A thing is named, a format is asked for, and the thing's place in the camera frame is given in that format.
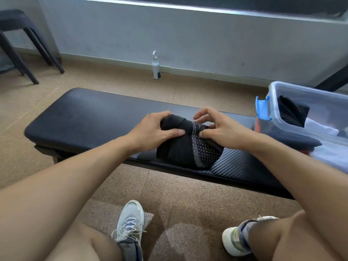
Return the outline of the person's left leg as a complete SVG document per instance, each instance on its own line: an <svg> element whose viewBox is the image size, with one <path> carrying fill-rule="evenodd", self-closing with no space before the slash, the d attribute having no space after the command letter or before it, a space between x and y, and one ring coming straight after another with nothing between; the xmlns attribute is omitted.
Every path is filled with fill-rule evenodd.
<svg viewBox="0 0 348 261"><path fill-rule="evenodd" d="M44 261L122 261L117 243L75 220Z"/></svg>

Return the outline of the person's right leg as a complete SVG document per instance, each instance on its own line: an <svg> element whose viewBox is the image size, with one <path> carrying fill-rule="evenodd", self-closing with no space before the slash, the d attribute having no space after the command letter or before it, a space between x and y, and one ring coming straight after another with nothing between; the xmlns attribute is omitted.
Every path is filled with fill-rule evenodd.
<svg viewBox="0 0 348 261"><path fill-rule="evenodd" d="M250 228L249 245L258 261L342 261L303 210Z"/></svg>

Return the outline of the white sneaker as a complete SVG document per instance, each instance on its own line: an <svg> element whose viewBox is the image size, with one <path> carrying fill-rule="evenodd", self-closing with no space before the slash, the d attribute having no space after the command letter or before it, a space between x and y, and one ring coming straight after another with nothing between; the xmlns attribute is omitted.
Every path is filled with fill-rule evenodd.
<svg viewBox="0 0 348 261"><path fill-rule="evenodd" d="M258 223L266 220L278 219L274 216L259 216L257 218ZM233 257L246 256L252 253L251 249L249 251L244 251L241 247L238 239L237 227L230 227L223 231L222 242L225 250Z"/></svg>
<svg viewBox="0 0 348 261"><path fill-rule="evenodd" d="M130 200L123 208L116 229L111 238L117 243L136 242L141 244L142 234L145 232L145 214L141 204Z"/></svg>

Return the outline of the person's right forearm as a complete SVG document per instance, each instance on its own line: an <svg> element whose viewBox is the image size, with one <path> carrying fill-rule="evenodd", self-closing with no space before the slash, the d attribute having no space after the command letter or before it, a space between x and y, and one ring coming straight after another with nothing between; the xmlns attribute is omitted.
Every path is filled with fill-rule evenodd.
<svg viewBox="0 0 348 261"><path fill-rule="evenodd" d="M250 153L304 209L320 236L348 261L348 175L253 132Z"/></svg>

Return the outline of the dark navy cloth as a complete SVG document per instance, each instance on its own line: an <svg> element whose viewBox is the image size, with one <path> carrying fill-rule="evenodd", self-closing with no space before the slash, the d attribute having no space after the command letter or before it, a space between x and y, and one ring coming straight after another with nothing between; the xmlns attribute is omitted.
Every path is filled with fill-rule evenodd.
<svg viewBox="0 0 348 261"><path fill-rule="evenodd" d="M322 143L317 139L281 130L271 121L260 119L260 125L262 134L268 135L286 146L302 153L309 154L313 152L316 147L322 146Z"/></svg>

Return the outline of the clear plastic storage bin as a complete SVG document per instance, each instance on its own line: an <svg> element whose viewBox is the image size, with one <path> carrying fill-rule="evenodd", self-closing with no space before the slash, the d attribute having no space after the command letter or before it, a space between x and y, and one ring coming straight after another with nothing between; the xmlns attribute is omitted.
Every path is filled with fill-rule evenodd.
<svg viewBox="0 0 348 261"><path fill-rule="evenodd" d="M273 82L268 94L269 115L274 125L284 131L297 133L319 140L322 146L307 154L323 163L348 174L348 95L326 92L290 83ZM300 105L310 107L307 118L325 126L338 129L337 136L313 134L281 119L277 97L285 96Z"/></svg>

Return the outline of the black grey dotted sock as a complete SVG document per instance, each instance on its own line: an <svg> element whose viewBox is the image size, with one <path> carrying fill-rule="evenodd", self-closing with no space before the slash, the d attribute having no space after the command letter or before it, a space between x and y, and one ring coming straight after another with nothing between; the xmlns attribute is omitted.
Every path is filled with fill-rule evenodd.
<svg viewBox="0 0 348 261"><path fill-rule="evenodd" d="M157 148L156 158L163 162L208 170L223 154L224 147L212 139L199 137L201 131L209 128L207 125L171 114L163 118L160 128L163 131L173 128L185 131L184 135L171 138Z"/></svg>

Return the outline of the person's left forearm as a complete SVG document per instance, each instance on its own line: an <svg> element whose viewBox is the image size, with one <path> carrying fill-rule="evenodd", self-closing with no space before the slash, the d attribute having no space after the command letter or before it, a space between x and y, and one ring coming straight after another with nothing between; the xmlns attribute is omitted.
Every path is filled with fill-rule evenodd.
<svg viewBox="0 0 348 261"><path fill-rule="evenodd" d="M122 136L0 190L0 261L44 260L131 151Z"/></svg>

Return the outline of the black stool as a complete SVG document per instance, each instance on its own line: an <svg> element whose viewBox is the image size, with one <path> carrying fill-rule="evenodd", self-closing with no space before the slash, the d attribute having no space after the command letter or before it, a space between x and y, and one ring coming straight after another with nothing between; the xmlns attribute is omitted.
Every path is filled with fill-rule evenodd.
<svg viewBox="0 0 348 261"><path fill-rule="evenodd" d="M65 73L61 63L53 55L34 22L22 10L7 9L0 11L0 49L4 52L4 55L0 53L0 74L18 70L22 76L27 76L33 84L39 84L39 81L4 34L14 30L23 30L44 61L49 66L55 65L61 74Z"/></svg>

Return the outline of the dark window frame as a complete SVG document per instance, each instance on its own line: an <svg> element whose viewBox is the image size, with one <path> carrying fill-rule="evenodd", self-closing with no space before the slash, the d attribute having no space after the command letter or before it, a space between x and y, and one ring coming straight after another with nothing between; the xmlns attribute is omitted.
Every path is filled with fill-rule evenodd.
<svg viewBox="0 0 348 261"><path fill-rule="evenodd" d="M125 0L203 8L244 10L324 17L342 17L348 0Z"/></svg>

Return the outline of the grey right sock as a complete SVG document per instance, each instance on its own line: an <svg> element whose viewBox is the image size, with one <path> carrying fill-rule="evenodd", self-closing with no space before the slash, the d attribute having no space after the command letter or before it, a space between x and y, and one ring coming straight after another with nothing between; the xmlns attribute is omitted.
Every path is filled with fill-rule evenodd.
<svg viewBox="0 0 348 261"><path fill-rule="evenodd" d="M239 243L241 247L244 249L244 251L250 252L249 234L250 234L251 228L257 223L258 223L257 219L249 219L242 222L237 227Z"/></svg>

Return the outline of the person's left hand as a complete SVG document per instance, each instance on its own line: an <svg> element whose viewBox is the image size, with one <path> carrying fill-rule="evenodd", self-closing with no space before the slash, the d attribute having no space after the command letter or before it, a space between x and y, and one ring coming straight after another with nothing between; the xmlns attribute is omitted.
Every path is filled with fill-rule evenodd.
<svg viewBox="0 0 348 261"><path fill-rule="evenodd" d="M174 137L161 137L160 122L171 115L170 111L162 111L146 115L142 121L126 135L127 154L148 151L159 147Z"/></svg>

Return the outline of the white spray bottle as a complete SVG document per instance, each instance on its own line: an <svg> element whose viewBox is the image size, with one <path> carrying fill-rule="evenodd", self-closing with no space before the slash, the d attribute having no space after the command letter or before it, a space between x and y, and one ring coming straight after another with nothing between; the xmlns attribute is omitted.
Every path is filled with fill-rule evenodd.
<svg viewBox="0 0 348 261"><path fill-rule="evenodd" d="M153 57L153 59L152 59L153 78L155 80L158 80L161 78L161 73L160 73L160 64L159 64L159 61L157 59L156 51L153 51L152 57Z"/></svg>

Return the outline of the person's leg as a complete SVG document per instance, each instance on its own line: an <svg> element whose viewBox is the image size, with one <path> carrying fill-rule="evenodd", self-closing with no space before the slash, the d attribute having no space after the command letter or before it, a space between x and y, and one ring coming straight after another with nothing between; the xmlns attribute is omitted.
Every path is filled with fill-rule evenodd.
<svg viewBox="0 0 348 261"><path fill-rule="evenodd" d="M117 243L75 220L44 261L122 261Z"/></svg>
<svg viewBox="0 0 348 261"><path fill-rule="evenodd" d="M258 261L342 261L303 210L250 228L249 245Z"/></svg>

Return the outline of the white garment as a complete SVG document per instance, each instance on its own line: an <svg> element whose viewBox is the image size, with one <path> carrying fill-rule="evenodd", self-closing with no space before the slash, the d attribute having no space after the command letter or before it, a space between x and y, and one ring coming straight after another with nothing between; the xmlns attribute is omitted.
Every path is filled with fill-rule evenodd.
<svg viewBox="0 0 348 261"><path fill-rule="evenodd" d="M331 136L337 136L340 132L338 129L322 125L320 123L317 123L316 121L306 118L304 123L304 128L313 133L313 134L323 134L323 135L331 135Z"/></svg>

